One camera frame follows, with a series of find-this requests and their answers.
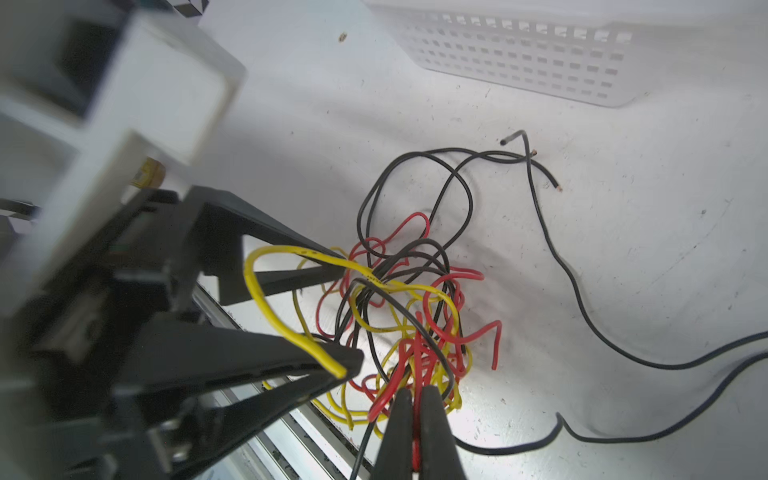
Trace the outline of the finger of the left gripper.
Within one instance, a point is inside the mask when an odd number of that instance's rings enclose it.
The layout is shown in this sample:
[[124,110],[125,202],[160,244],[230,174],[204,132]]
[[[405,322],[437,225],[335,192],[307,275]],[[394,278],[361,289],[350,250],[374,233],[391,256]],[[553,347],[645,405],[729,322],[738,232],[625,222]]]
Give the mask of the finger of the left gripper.
[[201,272],[217,281],[221,305],[250,301],[252,296],[245,281],[253,273],[265,296],[316,286],[343,275],[334,265],[315,265],[304,272],[296,268],[247,267],[246,242],[256,249],[272,246],[301,247],[331,256],[338,254],[284,225],[235,194],[211,187],[194,186],[185,197],[185,205],[193,211],[192,233],[198,244]]

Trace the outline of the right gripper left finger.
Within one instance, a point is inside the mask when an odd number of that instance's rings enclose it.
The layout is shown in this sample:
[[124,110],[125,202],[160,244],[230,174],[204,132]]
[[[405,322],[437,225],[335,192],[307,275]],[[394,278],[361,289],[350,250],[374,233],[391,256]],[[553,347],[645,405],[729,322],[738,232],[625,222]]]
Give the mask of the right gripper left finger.
[[413,396],[400,389],[395,396],[371,480],[412,478]]

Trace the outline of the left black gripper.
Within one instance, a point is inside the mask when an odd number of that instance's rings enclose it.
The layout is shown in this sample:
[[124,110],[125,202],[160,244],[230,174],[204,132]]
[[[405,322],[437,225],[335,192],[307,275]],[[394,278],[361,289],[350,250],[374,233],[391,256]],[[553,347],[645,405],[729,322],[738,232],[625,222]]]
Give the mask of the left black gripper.
[[334,376],[279,336],[184,321],[185,197],[140,193],[1,322],[6,479],[192,479],[360,372]]

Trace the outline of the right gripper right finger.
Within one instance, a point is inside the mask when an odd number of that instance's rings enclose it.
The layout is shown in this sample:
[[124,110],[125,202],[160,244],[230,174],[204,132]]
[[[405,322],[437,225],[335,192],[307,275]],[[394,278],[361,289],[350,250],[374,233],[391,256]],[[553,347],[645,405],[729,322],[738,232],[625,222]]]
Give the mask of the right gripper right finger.
[[425,480],[465,480],[466,475],[458,456],[437,387],[426,386],[419,400],[419,478]]

